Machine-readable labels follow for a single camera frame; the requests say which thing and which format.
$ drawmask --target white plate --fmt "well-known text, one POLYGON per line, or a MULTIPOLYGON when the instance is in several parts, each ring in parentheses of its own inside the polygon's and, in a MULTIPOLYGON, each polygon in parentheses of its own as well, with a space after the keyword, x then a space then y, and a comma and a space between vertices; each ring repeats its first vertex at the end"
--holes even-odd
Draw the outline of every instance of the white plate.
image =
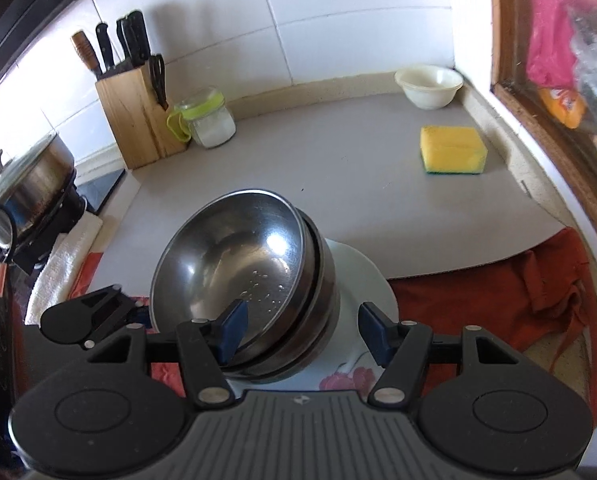
POLYGON ((335 261, 341 309, 335 332, 323 352, 309 366, 282 381, 254 384, 229 381, 237 396, 243 390, 349 390, 366 396, 383 369, 377 366, 357 327, 359 305, 372 301, 387 317, 399 320, 397 298, 377 266, 345 244, 326 240, 335 261))

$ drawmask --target white towel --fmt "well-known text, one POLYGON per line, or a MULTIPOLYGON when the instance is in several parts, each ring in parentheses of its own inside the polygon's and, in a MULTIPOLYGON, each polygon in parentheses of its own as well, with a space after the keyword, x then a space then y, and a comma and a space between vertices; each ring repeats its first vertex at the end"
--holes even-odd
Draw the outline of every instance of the white towel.
POLYGON ((102 220, 86 211, 67 235, 56 239, 48 262, 32 289, 25 315, 26 325, 40 324, 40 316, 46 309, 67 299, 101 226, 102 220))

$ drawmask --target sponge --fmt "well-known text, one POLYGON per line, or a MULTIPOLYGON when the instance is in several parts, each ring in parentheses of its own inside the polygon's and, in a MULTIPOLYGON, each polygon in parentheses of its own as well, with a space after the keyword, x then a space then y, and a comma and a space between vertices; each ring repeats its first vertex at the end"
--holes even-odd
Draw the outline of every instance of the sponge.
POLYGON ((474 128, 424 126, 421 155, 428 173, 483 173, 487 148, 474 128))

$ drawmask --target wooden knife block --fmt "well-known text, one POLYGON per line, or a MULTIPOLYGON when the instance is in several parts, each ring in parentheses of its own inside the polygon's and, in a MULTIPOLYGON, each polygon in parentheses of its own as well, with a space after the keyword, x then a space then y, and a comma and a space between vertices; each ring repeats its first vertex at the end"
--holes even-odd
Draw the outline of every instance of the wooden knife block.
POLYGON ((187 149, 167 128, 168 112, 156 100, 147 63, 97 81, 96 91, 130 170, 187 149))

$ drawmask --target stacked metal bowl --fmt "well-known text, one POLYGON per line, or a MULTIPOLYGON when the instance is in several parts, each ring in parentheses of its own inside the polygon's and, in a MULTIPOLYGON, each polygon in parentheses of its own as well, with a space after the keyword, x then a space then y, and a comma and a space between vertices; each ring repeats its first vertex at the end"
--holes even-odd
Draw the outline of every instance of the stacked metal bowl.
POLYGON ((302 370, 330 340, 340 297, 335 264, 314 222, 280 195, 240 190, 209 203, 169 242, 156 267, 150 316, 159 332, 216 319, 248 301, 248 329, 231 378, 276 381, 302 370))

